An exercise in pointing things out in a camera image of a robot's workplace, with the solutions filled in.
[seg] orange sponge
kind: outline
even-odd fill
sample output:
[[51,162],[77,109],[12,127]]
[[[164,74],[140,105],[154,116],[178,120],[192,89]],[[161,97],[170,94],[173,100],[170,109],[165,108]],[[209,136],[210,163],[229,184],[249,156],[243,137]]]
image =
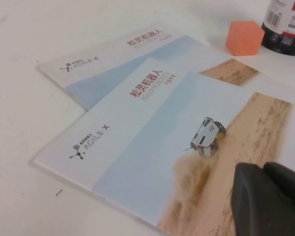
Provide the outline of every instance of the orange sponge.
[[233,56],[256,55],[264,34],[254,21],[233,21],[225,45]]

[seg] light blue graphic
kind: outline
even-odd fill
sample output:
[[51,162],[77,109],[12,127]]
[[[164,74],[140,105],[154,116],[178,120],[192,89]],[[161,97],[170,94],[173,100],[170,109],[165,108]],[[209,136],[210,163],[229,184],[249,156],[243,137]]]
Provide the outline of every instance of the light blue graphic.
[[204,118],[227,127],[252,94],[188,73],[93,191],[156,226],[173,193],[172,167],[190,147]]
[[228,59],[221,54],[214,53],[212,49],[197,40],[183,36],[114,69],[71,84],[66,87],[66,90],[87,109],[90,109],[149,57],[170,62],[174,66],[194,72],[209,69]]

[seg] robot image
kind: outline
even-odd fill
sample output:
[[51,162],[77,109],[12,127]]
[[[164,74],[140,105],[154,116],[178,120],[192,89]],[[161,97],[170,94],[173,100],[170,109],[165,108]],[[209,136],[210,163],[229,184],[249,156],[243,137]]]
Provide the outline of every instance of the robot image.
[[211,156],[212,151],[218,149],[217,140],[224,138],[225,134],[226,129],[220,122],[206,117],[190,143],[191,148],[198,150],[200,154]]

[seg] white table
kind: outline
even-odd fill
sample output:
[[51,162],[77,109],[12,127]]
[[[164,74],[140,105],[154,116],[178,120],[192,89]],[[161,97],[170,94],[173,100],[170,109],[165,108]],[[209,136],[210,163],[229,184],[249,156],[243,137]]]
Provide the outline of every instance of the white table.
[[[228,54],[224,43],[230,22],[261,24],[268,2],[0,0],[0,236],[161,234],[29,165],[85,113],[36,71],[38,62],[158,20]],[[236,59],[295,89],[295,57],[261,48],[256,57]]]

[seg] agilex logo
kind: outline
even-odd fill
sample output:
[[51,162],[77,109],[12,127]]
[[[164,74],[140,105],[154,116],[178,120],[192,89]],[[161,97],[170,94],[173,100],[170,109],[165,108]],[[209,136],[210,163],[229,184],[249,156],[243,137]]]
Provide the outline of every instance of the agilex logo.
[[80,141],[80,145],[75,144],[73,145],[73,149],[76,151],[75,155],[69,156],[70,159],[74,157],[79,157],[81,160],[84,159],[84,154],[87,153],[87,151],[92,148],[95,143],[98,142],[98,140],[103,136],[106,130],[108,130],[110,127],[107,125],[104,125],[102,127],[102,130],[98,130],[96,134],[88,134],[83,140]]
[[96,60],[99,60],[99,58],[98,57],[94,57],[94,58],[90,58],[90,59],[77,60],[77,61],[74,61],[72,63],[69,63],[68,62],[66,64],[66,67],[65,68],[60,68],[60,70],[66,70],[67,72],[70,72],[71,70],[73,70],[76,67],[79,67],[79,66],[83,66],[83,65],[92,63],[92,62],[94,62]]

